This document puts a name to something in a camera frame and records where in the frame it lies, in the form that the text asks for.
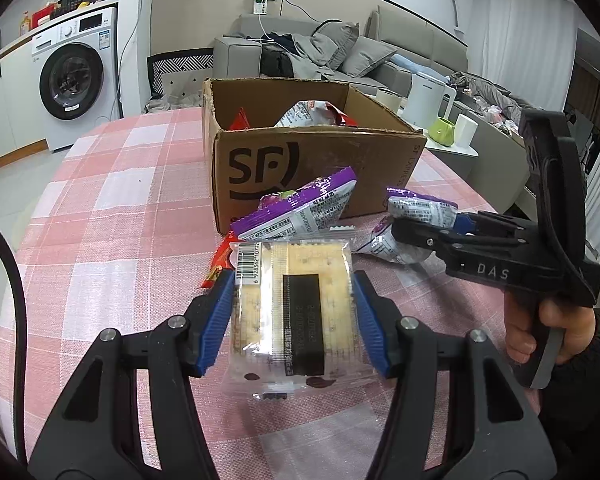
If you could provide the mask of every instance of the washing machine door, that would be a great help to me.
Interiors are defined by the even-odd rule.
[[[50,114],[65,121],[80,117],[102,87],[102,60],[86,45],[69,43],[49,56],[40,74],[40,98]]]

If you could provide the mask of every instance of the pink and white tablecloth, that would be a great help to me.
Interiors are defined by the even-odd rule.
[[[426,150],[410,189],[457,202],[488,204]],[[380,215],[356,219],[371,228]],[[27,298],[29,349],[26,442],[30,453],[62,387],[103,328],[150,330],[180,314],[199,288],[216,234],[202,148],[200,108],[108,123],[80,138],[46,186],[17,253]],[[484,327],[504,340],[502,293],[450,278],[441,260],[394,266],[355,258],[382,296],[433,330],[463,335]],[[392,384],[256,401],[221,392],[228,345],[192,383],[220,478],[364,478],[392,397]],[[0,412],[11,432],[13,299],[0,321]],[[448,394],[441,381],[429,458],[440,460]],[[139,376],[145,461],[158,465],[146,374]]]

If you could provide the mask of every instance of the curtain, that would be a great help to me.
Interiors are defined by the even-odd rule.
[[[474,0],[469,72],[536,107],[562,111],[577,31],[576,7],[566,0]]]

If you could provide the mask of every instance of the white cup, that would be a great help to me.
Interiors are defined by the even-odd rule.
[[[456,121],[455,144],[458,148],[468,148],[471,141],[474,140],[475,130],[478,123],[466,115],[458,115]]]
[[[402,96],[394,94],[393,92],[378,89],[376,101],[382,103],[384,106],[389,108],[389,110],[397,113],[397,111],[400,109],[400,104],[402,103]]]

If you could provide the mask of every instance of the metal screw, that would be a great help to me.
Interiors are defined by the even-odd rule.
[[[418,327],[420,322],[414,317],[405,316],[400,320],[400,324],[402,325],[402,328],[405,328],[407,330],[414,330]]]
[[[184,316],[171,316],[167,321],[170,328],[182,328],[187,322]]]
[[[487,335],[484,330],[480,330],[479,328],[471,330],[471,332],[469,332],[469,337],[477,343],[484,343],[487,341]]]
[[[116,337],[116,330],[114,328],[106,328],[100,332],[100,339],[102,341],[111,341]]]

